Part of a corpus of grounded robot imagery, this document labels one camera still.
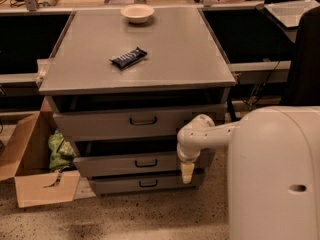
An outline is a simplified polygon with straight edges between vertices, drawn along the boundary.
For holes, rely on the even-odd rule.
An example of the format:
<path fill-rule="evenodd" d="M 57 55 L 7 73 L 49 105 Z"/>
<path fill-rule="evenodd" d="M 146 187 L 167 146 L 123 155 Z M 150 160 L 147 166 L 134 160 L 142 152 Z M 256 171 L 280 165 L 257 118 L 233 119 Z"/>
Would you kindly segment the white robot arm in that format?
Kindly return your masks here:
<path fill-rule="evenodd" d="M 216 126 L 206 114 L 200 114 L 181 128 L 177 134 L 177 155 L 184 184 L 190 184 L 195 161 L 203 149 L 227 146 L 237 122 Z"/>

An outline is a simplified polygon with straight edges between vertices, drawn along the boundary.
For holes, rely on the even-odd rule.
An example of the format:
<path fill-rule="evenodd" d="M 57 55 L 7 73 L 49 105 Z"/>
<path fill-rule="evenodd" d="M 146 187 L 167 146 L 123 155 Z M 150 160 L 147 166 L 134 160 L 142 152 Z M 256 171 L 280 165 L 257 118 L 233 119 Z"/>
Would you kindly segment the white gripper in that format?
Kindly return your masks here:
<path fill-rule="evenodd" d="M 177 145 L 177 155 L 182 161 L 181 175 L 184 184 L 189 184 L 192 181 L 194 164 L 200 156 L 200 151 L 195 149 L 186 148 L 180 144 Z"/>

